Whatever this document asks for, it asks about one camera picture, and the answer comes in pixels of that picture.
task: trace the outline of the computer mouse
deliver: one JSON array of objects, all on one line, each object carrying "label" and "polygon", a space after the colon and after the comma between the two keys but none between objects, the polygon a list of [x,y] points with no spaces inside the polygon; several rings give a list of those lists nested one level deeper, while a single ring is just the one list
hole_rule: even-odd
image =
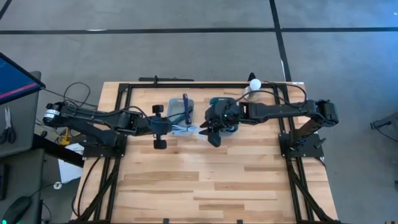
[{"label": "computer mouse", "polygon": [[2,223],[16,224],[25,214],[31,203],[30,197],[18,198],[5,212]]}]

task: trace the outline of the wooden table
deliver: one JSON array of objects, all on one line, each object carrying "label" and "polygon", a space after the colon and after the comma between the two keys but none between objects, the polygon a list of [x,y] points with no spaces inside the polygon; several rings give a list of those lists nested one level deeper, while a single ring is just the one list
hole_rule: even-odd
[{"label": "wooden table", "polygon": [[[99,110],[114,109],[118,85],[118,82],[104,84]],[[169,99],[181,98],[182,93],[195,101],[194,123],[200,125],[210,98],[237,98],[243,90],[140,88],[133,89],[131,105],[139,106],[147,114],[151,114],[152,105],[156,104],[164,105],[167,111]],[[299,102],[303,93],[289,87],[289,97],[291,102]],[[261,93],[257,102],[275,104],[274,97],[267,93]],[[297,128],[307,120],[294,118]],[[295,223],[286,163],[277,140],[279,133],[277,119],[257,126],[240,125],[239,131],[223,138],[218,148],[197,134],[190,137],[169,134],[164,136],[166,150],[155,150],[152,136],[129,136],[120,165],[112,222],[162,223],[163,218],[169,218],[171,223],[236,223],[238,219],[245,223]],[[85,162],[82,180],[94,160]],[[88,179],[82,211],[98,191],[103,161],[97,163]],[[310,193],[326,214],[337,218],[325,168],[312,158],[304,158],[303,163]],[[299,198],[306,219],[301,194]],[[105,195],[102,218],[107,201]]]}]

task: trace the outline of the white cable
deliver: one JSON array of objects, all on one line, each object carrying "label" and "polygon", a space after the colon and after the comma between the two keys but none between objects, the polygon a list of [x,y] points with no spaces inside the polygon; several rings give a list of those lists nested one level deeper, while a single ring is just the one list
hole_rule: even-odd
[{"label": "white cable", "polygon": [[[175,135],[185,134],[185,133],[197,133],[199,134],[199,127],[198,126],[180,126],[180,125],[172,125],[172,133]],[[205,139],[204,135],[199,134],[201,139]]]}]

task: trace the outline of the computer monitor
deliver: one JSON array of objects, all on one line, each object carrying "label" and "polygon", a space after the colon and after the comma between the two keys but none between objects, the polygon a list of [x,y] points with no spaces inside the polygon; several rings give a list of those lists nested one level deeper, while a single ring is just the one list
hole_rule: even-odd
[{"label": "computer monitor", "polygon": [[0,53],[0,105],[44,88],[40,80]]}]

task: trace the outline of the white ball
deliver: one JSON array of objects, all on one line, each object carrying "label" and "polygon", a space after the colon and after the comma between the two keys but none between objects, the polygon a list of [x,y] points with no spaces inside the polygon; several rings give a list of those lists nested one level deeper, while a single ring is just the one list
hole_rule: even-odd
[{"label": "white ball", "polygon": [[254,90],[259,90],[261,88],[261,81],[258,80],[257,78],[253,79],[250,81],[250,89],[252,91]]}]

